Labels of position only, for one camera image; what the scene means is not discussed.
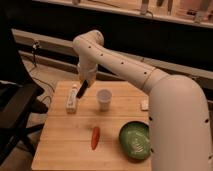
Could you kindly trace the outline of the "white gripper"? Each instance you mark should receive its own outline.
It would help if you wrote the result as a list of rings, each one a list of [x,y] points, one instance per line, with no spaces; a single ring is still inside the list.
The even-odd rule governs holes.
[[[80,99],[84,95],[88,86],[91,87],[92,84],[95,82],[97,66],[94,66],[92,68],[86,68],[82,66],[81,64],[78,64],[77,70],[78,70],[79,81],[80,83],[82,83],[82,85],[80,89],[78,90],[76,97]]]

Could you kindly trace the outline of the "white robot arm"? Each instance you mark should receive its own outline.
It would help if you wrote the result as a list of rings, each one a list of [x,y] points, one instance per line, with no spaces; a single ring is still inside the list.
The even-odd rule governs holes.
[[[210,114],[201,87],[184,75],[170,75],[103,44],[98,30],[74,38],[80,79],[93,82],[96,66],[102,65],[149,96],[152,171],[213,171]]]

